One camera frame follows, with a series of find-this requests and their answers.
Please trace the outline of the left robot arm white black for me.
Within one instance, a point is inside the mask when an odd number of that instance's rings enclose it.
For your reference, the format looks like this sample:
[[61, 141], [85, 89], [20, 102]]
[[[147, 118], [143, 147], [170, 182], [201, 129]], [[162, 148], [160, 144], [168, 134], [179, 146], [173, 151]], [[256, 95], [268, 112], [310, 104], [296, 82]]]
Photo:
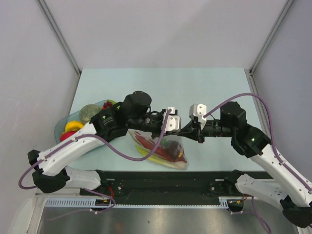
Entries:
[[[167, 133], [178, 133], [181, 130], [181, 118], [174, 107], [152, 112], [151, 102], [147, 93], [135, 91], [127, 95], [123, 102], [95, 114], [81, 129], [53, 148], [42, 152], [30, 151], [28, 159], [34, 169], [34, 186], [46, 194], [64, 187], [104, 194], [108, 183], [102, 171], [76, 170], [69, 167], [69, 164], [102, 145], [127, 160], [147, 160]], [[141, 158], [127, 156], [110, 144], [112, 140], [125, 136], [130, 129], [151, 133], [152, 137], [158, 139], [148, 155]]]

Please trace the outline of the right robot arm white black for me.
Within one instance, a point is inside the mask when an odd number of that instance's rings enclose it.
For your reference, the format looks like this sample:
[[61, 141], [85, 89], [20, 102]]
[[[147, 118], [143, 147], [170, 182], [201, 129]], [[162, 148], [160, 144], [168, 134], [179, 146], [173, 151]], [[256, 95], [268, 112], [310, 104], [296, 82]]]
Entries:
[[207, 107], [193, 104], [189, 110], [190, 123], [182, 136], [203, 143], [206, 137], [230, 137], [234, 150], [261, 166], [278, 184], [258, 181], [238, 170], [226, 178], [225, 191], [239, 192], [259, 198], [279, 209], [284, 217], [300, 228], [312, 225], [312, 184], [288, 164], [274, 144], [272, 136], [247, 123], [247, 113], [234, 101], [223, 103], [220, 119], [207, 120]]

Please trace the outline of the green celery stalks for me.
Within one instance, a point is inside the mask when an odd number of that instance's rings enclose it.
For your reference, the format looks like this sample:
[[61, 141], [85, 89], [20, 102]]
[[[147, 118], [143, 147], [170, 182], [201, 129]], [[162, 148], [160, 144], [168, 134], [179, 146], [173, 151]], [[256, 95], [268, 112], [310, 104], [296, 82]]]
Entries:
[[[148, 155], [149, 151], [141, 148], [140, 146], [136, 145], [136, 149], [137, 151], [142, 155], [142, 157], [145, 157]], [[162, 165], [164, 167], [168, 167], [168, 168], [173, 168], [173, 169], [178, 169], [178, 170], [186, 170], [188, 163], [187, 162], [183, 162], [183, 161], [178, 161], [178, 162], [169, 162], [155, 154], [151, 155], [148, 158], [149, 161], [151, 161], [152, 163], [156, 163], [159, 165]]]

